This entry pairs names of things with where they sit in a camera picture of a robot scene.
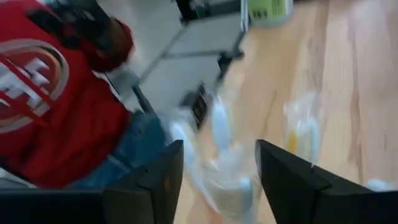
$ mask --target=sleeve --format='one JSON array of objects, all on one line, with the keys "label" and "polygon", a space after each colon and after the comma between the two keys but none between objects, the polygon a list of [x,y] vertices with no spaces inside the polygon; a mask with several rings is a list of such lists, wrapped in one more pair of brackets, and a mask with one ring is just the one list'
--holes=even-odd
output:
[{"label": "sleeve", "polygon": [[133,48],[133,41],[130,28],[118,21],[126,34],[126,48],[119,54],[112,57],[102,57],[97,53],[97,49],[89,41],[83,41],[81,45],[82,51],[87,56],[91,68],[96,72],[109,72],[118,68],[123,62],[129,58],[129,53]]}]

